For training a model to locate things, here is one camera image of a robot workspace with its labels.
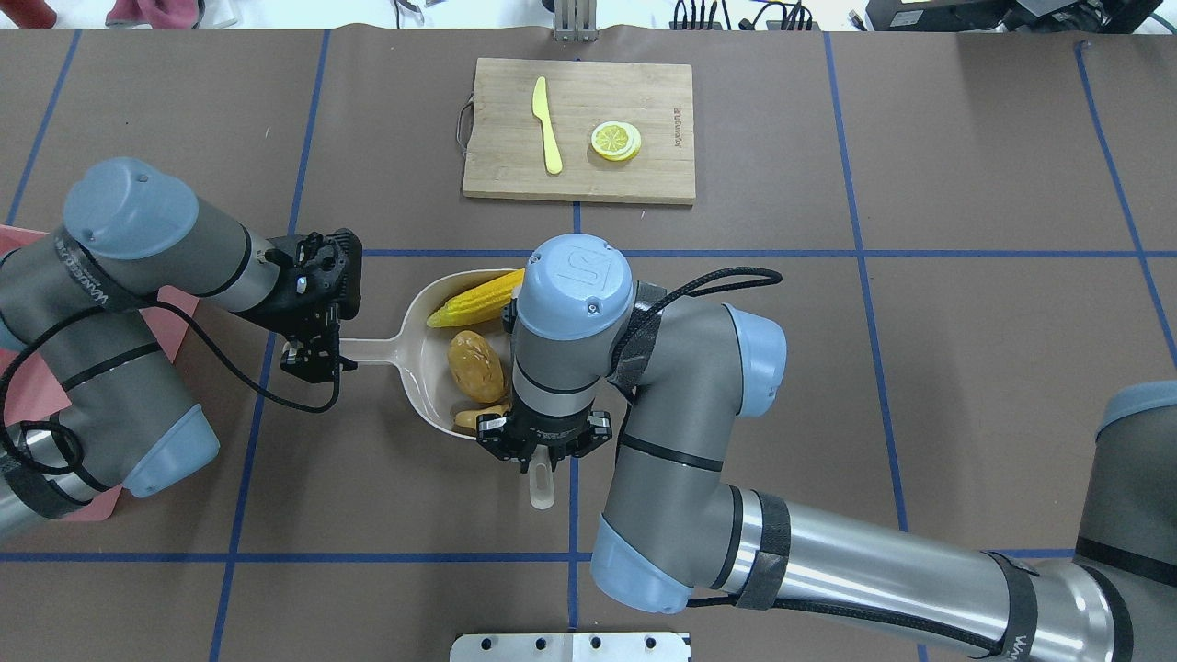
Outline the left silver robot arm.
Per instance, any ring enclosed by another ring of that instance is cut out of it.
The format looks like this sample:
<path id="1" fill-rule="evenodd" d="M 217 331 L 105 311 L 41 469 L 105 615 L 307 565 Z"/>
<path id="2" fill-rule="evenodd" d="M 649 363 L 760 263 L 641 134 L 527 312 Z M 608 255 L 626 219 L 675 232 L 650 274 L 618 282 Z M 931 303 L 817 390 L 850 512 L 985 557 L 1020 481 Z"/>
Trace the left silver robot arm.
<path id="1" fill-rule="evenodd" d="M 348 229 L 266 238 L 179 177 L 129 155 L 69 188 L 64 221 L 4 253 L 4 397 L 41 357 L 68 406 L 4 422 L 4 538 L 64 519 L 124 486 L 160 494 L 217 457 L 220 443 L 142 311 L 174 287 L 282 336 L 280 365 L 340 388 L 355 368 L 340 326 L 360 306 L 363 244 Z"/>

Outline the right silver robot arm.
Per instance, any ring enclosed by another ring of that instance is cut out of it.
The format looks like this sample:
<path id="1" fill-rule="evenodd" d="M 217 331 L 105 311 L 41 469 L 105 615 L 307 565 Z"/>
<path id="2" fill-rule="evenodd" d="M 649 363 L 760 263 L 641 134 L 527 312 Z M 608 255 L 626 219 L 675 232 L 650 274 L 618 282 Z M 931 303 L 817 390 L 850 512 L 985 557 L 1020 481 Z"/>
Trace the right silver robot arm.
<path id="1" fill-rule="evenodd" d="M 802 258 L 747 290 L 541 244 L 501 458 L 610 437 L 636 611 L 820 613 L 972 661 L 1173 660 L 1173 360 L 1117 258 Z"/>

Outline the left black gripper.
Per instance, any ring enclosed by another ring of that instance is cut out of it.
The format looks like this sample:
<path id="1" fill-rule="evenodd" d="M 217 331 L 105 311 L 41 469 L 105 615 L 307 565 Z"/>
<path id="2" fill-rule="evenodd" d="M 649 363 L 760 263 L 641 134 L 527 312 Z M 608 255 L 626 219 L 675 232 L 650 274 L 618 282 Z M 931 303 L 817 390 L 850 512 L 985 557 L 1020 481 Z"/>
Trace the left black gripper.
<path id="1" fill-rule="evenodd" d="M 270 293 L 241 318 L 282 335 L 279 369 L 304 382 L 334 382 L 354 371 L 341 351 L 339 322 L 359 312 L 363 241 L 350 230 L 270 239 L 261 253 L 275 267 Z"/>

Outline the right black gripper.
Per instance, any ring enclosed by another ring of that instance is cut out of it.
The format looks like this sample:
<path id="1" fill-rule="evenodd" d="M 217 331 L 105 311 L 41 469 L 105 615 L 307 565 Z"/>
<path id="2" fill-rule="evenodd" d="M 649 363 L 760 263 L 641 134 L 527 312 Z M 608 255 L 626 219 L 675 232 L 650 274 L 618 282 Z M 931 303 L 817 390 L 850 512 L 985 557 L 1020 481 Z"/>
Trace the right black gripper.
<path id="1" fill-rule="evenodd" d="M 497 461 L 517 462 L 527 474 L 538 445 L 548 448 L 554 466 L 565 458 L 581 458 L 613 437 L 611 415 L 585 409 L 568 417 L 548 417 L 528 409 L 505 417 L 479 417 L 476 444 Z"/>

